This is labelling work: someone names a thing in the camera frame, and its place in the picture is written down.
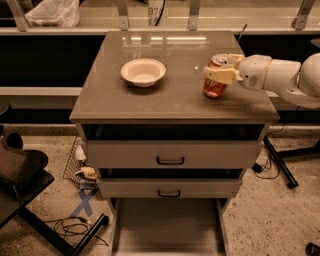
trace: metal drawer pull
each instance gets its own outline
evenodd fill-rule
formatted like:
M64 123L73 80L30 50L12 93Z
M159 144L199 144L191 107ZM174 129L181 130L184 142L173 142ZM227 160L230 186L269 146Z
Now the metal drawer pull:
M178 159L178 160L170 160L170 159L160 159L160 157L157 156L157 163L160 165L183 165L184 157L181 157L181 159Z
M158 196L159 197L180 197L181 195L181 190L179 189L177 192L165 192L165 193L161 193L160 189L158 190Z

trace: tabletop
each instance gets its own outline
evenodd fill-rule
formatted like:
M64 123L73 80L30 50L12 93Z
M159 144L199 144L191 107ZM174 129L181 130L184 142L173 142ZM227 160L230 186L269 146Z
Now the tabletop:
M218 53L242 54L230 31L108 32L71 113L74 123L266 122L278 115L266 92L229 85L219 99L203 94L204 74ZM150 88L125 81L121 67L151 58L166 67Z

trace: bowl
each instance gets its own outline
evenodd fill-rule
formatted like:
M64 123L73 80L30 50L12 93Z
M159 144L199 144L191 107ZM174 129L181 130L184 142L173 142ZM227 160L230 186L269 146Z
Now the bowl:
M121 76L138 87L150 87L166 73L165 66L153 59L136 59L121 68Z

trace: cable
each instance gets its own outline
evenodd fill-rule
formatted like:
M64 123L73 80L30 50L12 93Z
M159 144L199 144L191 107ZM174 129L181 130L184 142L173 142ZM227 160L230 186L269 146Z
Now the cable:
M242 28L242 30L240 32L239 38L238 38L238 43L240 42L240 39L241 39L245 29L247 28L247 26L248 26L248 24L244 24L244 26L243 26L243 28Z
M286 125L286 123L284 123L283 126L282 126L279 130L276 130L276 131L273 131L273 132L269 132L269 133L267 133L265 136L267 137L267 136L269 136L270 134L277 133L277 132L281 132L281 131L284 129L285 125ZM259 178L259 179L274 180L274 179L278 178L278 176L280 175L280 169L279 169L279 167L278 167L278 173L277 173L274 177L263 177L263 176L260 176L260 175L257 174L257 173L266 172L266 170L267 170L267 171L270 171L270 170L271 170L271 168L272 168L272 158L271 158L271 156L270 156L270 153L268 154L268 158L267 158L267 160L266 160L266 162L265 162L264 165L261 166L261 165L255 163L255 166L259 166L259 167L260 167L259 171L256 171L255 169L253 169L253 172L254 172L255 176L256 176L257 178Z
M164 7L165 7L165 5L166 5L166 0L163 0L161 12L160 12L159 18L157 19L157 22L156 22L155 26L158 26L158 24L159 24L159 22L160 22L160 20L161 20L162 14L163 14L163 12L164 12Z
M80 223L67 223L70 220L77 219L80 221ZM64 239L66 237L72 237L72 236L91 236L96 239L99 239L104 243L104 245L109 246L109 244L103 240L99 236L92 236L88 234L88 231L90 230L91 227L91 222L85 218L82 217L67 217L63 219L56 219L56 220L48 220L44 221L44 223L54 223L53 230L56 232L59 236L63 237Z

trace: metal leg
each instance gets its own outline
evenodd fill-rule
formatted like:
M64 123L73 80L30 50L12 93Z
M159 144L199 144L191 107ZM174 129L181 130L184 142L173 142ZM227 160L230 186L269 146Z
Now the metal leg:
M280 170L286 176L286 178L288 180L288 184L287 184L288 188L293 189L293 188L299 186L298 182L293 177L292 173L289 171L286 164L283 162L283 160L279 156L278 152L274 149L274 147L270 143L269 139L267 137L264 137L263 141L264 141L264 144L266 145L267 149L269 150L269 153L270 153L272 159L275 161L278 168L280 168Z
M69 243L67 243L62 237L60 237L56 232L54 232L50 227L48 227L41 219L39 219L35 214L30 212L27 208L23 207L19 211L19 216L26 221L32 228L34 228L41 236L43 236L49 243L51 243L57 250L59 250L63 255L75 256L79 255L82 250L86 247L92 237L98 232L102 225L109 222L109 217L102 214L100 218L95 222L92 228L89 230L88 235L86 235L80 243L74 248Z
M278 152L278 155L282 159L320 155L320 140L313 147L284 150Z

